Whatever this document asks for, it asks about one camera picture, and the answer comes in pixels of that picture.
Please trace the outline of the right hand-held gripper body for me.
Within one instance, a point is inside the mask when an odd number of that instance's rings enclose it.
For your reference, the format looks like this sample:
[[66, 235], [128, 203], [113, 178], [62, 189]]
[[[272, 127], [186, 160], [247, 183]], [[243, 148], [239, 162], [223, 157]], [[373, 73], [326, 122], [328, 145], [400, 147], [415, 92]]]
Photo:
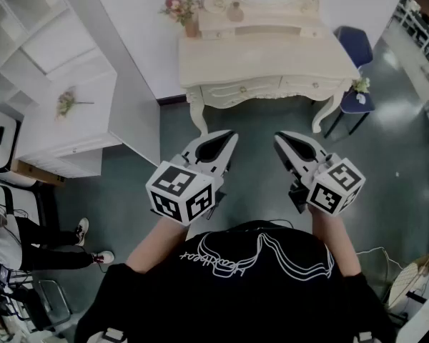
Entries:
[[288, 195], [297, 210], [302, 213], [307, 205], [337, 216], [356, 198], [365, 184], [365, 177], [347, 158], [328, 154], [309, 170], [298, 174], [293, 170], [295, 181]]

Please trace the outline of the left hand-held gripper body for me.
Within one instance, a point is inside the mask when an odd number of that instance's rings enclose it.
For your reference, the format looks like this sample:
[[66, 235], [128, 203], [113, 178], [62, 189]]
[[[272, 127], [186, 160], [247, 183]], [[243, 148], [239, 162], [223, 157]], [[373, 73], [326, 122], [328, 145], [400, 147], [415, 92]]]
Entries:
[[146, 183], [152, 211], [183, 226], [209, 219], [226, 197], [221, 188], [229, 166], [223, 173], [211, 173], [182, 153], [163, 161]]

